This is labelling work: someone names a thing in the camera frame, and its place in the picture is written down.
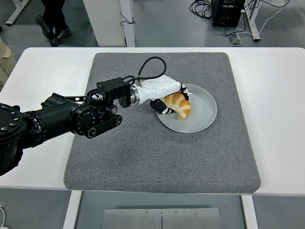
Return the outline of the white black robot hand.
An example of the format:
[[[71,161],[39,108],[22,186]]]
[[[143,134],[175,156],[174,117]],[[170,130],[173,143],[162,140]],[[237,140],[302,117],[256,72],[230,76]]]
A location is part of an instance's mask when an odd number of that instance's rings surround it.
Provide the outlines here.
[[[182,83],[162,75],[156,79],[144,80],[131,86],[131,103],[140,105],[151,101],[151,107],[159,114],[182,113],[182,108],[190,108],[188,89]]]

